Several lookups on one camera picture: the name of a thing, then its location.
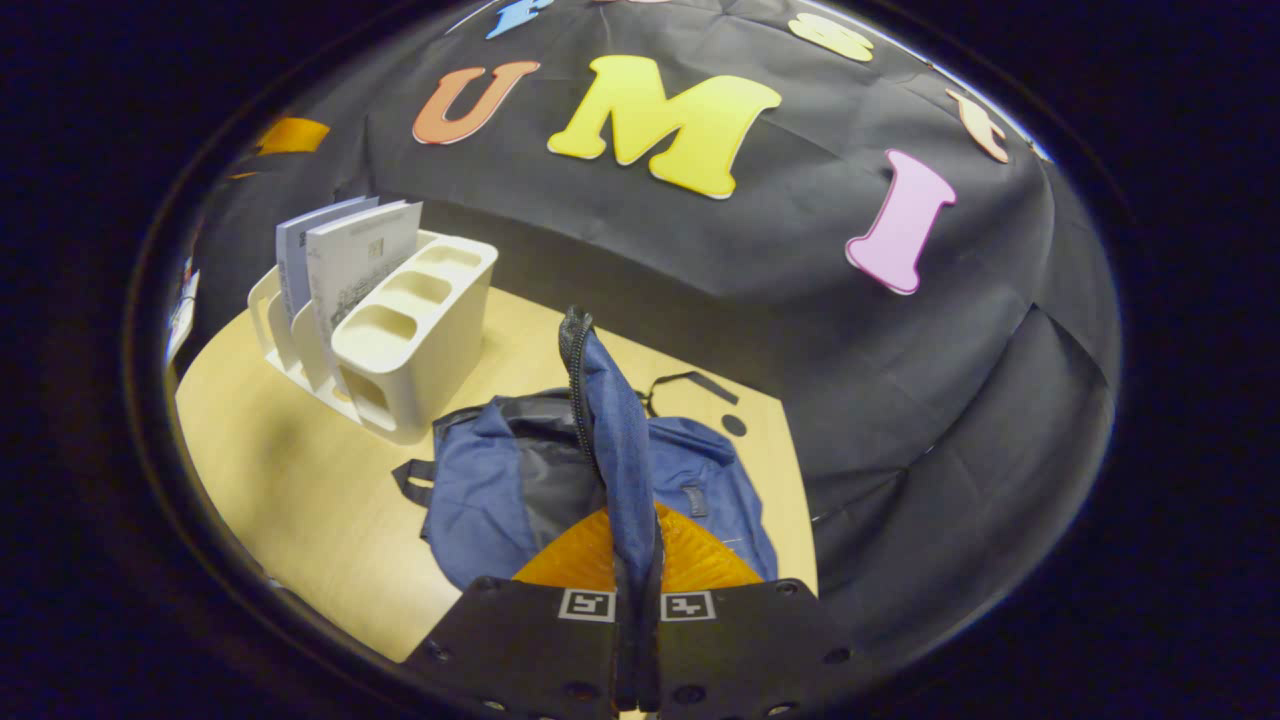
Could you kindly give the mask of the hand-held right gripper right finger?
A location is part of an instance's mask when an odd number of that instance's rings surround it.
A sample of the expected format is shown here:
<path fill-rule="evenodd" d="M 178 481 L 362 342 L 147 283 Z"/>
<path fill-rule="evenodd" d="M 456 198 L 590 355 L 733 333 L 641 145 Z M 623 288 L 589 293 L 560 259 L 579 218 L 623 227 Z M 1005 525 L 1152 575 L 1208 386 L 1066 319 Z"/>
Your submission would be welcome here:
<path fill-rule="evenodd" d="M 763 582 L 703 527 L 657 509 L 657 719 L 826 719 L 876 664 L 797 578 Z"/>

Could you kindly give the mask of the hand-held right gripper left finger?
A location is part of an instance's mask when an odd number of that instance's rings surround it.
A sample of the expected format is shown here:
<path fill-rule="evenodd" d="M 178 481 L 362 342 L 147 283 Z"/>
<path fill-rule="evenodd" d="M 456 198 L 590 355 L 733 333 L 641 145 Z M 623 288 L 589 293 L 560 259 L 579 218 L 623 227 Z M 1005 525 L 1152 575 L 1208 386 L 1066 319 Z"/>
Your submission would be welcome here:
<path fill-rule="evenodd" d="M 515 577 L 476 578 L 402 665 L 471 717 L 617 719 L 614 565 L 599 509 Z"/>

